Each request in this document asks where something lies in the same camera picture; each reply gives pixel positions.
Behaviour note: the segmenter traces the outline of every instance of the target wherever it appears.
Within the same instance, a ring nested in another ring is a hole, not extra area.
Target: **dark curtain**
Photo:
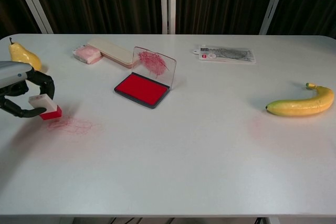
[[[160,34],[161,0],[40,0],[54,33]]]
[[[18,33],[40,33],[25,0],[0,0],[0,39]]]
[[[176,0],[177,34],[259,34],[269,0]]]
[[[336,38],[336,0],[280,0],[268,34]]]

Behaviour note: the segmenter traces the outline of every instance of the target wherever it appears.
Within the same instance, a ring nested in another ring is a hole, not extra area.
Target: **robotic arm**
[[[44,113],[46,108],[23,110],[5,98],[16,97],[28,91],[26,80],[40,86],[40,94],[54,98],[55,85],[52,78],[44,73],[35,71],[30,64],[14,61],[0,61],[0,108],[20,118],[32,118]]]

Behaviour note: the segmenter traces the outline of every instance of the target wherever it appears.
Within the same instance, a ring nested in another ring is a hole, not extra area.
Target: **red ink scribble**
[[[95,124],[87,120],[81,120],[64,116],[49,123],[47,129],[49,131],[61,130],[70,134],[85,135]]]
[[[167,68],[162,57],[154,52],[143,51],[138,53],[140,62],[157,76],[162,75]]]

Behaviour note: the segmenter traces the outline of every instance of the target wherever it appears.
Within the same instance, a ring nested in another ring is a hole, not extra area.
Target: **banana stem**
[[[317,88],[317,85],[314,84],[314,83],[309,83],[309,82],[307,82],[307,83],[306,83],[306,88],[307,88],[307,89],[316,89],[316,88]]]

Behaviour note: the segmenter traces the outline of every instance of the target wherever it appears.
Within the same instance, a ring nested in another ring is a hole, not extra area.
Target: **yellow pear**
[[[41,69],[41,60],[36,56],[36,54],[29,52],[21,44],[12,42],[12,38],[9,38],[9,40],[11,43],[9,46],[9,52],[12,61],[29,63],[37,71]]]

